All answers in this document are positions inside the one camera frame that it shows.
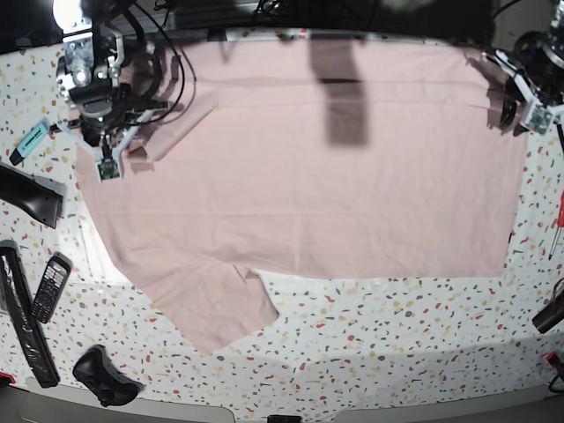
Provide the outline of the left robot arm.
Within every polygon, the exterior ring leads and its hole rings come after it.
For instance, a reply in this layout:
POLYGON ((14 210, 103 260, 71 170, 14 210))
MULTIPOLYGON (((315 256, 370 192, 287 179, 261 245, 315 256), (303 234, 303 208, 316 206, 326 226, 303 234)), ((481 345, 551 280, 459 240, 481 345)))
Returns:
POLYGON ((546 134, 563 121, 563 2, 555 3, 549 29, 521 36, 514 51, 491 49, 485 56, 508 76, 500 128, 546 134))

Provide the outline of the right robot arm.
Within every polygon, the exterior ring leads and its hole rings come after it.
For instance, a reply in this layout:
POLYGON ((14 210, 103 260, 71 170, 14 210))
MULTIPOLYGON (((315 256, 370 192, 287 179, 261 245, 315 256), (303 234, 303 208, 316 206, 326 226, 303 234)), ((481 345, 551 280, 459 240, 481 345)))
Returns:
POLYGON ((130 8, 131 1, 55 1, 63 31, 56 87, 77 117, 50 126, 52 133, 81 133, 78 145, 97 166, 116 167, 122 152, 152 116, 168 108, 157 100, 163 71, 160 54, 130 8), (149 61, 151 83, 143 91, 122 80, 138 58, 149 61))

